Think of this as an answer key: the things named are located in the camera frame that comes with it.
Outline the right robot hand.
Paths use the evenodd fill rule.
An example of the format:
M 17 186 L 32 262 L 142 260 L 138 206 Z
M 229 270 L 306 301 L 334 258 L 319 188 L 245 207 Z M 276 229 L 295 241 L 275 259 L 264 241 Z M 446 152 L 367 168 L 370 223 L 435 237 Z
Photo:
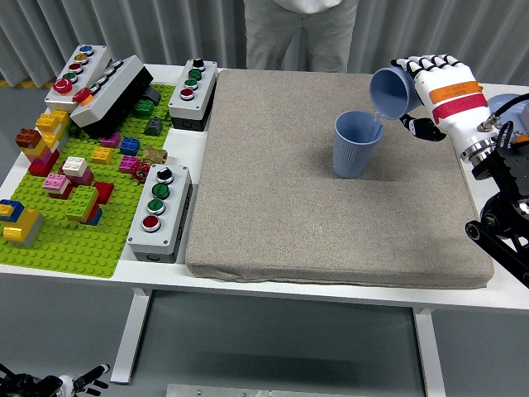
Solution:
M 412 78 L 430 119 L 450 139 L 458 155 L 495 136 L 479 125 L 490 116 L 487 99 L 470 67 L 452 55 L 414 55 L 391 65 Z

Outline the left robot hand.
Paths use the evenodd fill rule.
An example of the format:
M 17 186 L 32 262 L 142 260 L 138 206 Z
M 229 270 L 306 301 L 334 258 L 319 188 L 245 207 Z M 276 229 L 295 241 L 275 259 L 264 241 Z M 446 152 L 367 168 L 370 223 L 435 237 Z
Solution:
M 28 374 L 17 374 L 14 385 L 8 387 L 7 396 L 77 396 L 87 393 L 100 396 L 101 391 L 108 388 L 108 384 L 99 378 L 110 370 L 110 366 L 102 364 L 94 367 L 85 374 L 76 377 L 71 375 L 48 375 L 37 378 Z

